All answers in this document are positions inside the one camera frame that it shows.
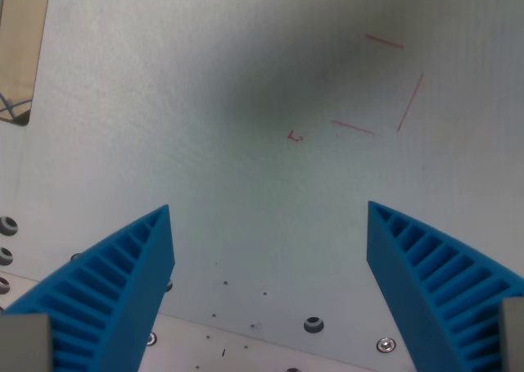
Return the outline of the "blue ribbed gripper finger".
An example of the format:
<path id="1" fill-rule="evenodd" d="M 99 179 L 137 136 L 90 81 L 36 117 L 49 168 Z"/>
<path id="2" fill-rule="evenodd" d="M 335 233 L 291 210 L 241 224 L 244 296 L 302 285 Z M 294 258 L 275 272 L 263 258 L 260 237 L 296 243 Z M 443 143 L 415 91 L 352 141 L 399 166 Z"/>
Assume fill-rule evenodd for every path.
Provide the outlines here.
<path id="1" fill-rule="evenodd" d="M 501 371 L 499 309 L 523 279 L 456 238 L 368 204 L 367 263 L 417 371 Z"/>
<path id="2" fill-rule="evenodd" d="M 136 371 L 174 265 L 163 205 L 81 252 L 2 314 L 50 320 L 55 371 Z"/>

